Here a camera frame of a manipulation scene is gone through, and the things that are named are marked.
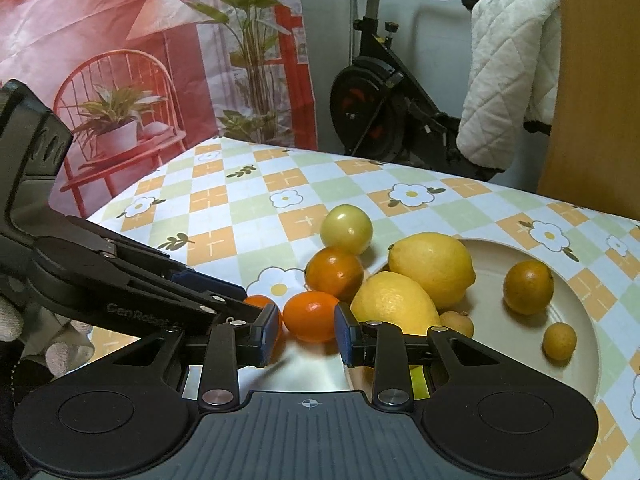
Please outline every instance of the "quilted white cloth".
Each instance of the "quilted white cloth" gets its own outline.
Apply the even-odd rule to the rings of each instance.
[[[560,67],[560,0],[480,0],[458,149],[506,170],[525,121],[551,124]]]

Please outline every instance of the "white wall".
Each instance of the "white wall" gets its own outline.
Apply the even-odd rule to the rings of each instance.
[[[358,15],[365,0],[358,0]],[[329,114],[332,81],[348,63],[349,0],[302,0],[311,77],[316,95],[319,148],[340,153]],[[459,117],[471,66],[470,13],[460,0],[381,0],[380,27],[400,24],[394,50],[444,112]],[[535,191],[548,138],[522,131],[511,168],[492,182]]]

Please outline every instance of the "glove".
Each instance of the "glove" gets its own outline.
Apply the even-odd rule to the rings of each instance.
[[[57,378],[91,359],[94,355],[94,346],[88,338],[91,326],[29,301],[22,283],[3,278],[0,280],[0,341],[23,343],[19,362],[32,361],[46,367]]]

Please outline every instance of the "exercise bike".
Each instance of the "exercise bike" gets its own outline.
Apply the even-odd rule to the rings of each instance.
[[[438,109],[391,49],[399,25],[386,22],[386,37],[378,35],[379,6],[380,0],[367,0],[364,16],[353,22],[360,51],[331,88],[331,117],[345,155],[489,180],[499,170],[476,166],[458,151],[460,120]]]

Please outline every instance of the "table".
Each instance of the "table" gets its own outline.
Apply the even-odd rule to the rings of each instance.
[[[637,222],[466,178],[225,138],[181,154],[90,219],[283,307],[305,290],[302,269],[322,247],[319,223],[342,203],[372,219],[369,270],[398,239],[438,231],[528,251],[564,277],[593,319],[602,359],[600,434],[584,472],[640,478]],[[96,329],[96,357],[131,340]],[[243,392],[348,389],[335,349],[294,340],[276,364],[239,376]]]

